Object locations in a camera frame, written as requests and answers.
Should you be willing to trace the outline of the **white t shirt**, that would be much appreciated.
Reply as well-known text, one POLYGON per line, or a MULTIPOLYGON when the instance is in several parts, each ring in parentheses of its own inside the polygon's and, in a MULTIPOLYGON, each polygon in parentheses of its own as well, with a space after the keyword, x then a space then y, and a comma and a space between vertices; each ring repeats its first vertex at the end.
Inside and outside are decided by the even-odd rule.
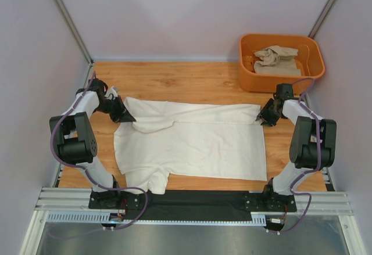
POLYGON ((265 181, 264 132, 253 104, 126 98, 133 123, 114 134, 117 166, 134 192, 162 195, 169 175, 265 181))

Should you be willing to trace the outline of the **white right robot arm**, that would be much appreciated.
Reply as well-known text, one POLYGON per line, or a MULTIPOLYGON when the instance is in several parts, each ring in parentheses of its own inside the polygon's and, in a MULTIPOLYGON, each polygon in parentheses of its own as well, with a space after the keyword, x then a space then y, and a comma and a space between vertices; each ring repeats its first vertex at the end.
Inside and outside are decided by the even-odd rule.
POLYGON ((308 176, 331 166, 335 159, 337 123, 318 116, 296 98, 292 84, 278 84, 256 120, 263 126, 273 127, 281 118, 293 123, 294 133, 288 164, 264 187, 262 204, 271 211, 282 205, 282 196, 293 195, 308 176))

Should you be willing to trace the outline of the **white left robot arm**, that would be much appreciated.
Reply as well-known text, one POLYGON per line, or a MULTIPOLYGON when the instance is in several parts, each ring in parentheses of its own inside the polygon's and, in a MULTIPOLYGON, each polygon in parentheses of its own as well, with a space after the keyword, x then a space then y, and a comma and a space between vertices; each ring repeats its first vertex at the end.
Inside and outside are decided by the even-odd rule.
POLYGON ((116 209, 123 196, 116 179, 98 158, 98 143, 90 123, 95 112, 109 115, 114 123, 136 122, 116 90, 92 76, 87 86, 76 92, 68 110, 49 119, 50 148, 60 164, 80 171, 94 192, 104 192, 101 200, 107 208, 116 209))

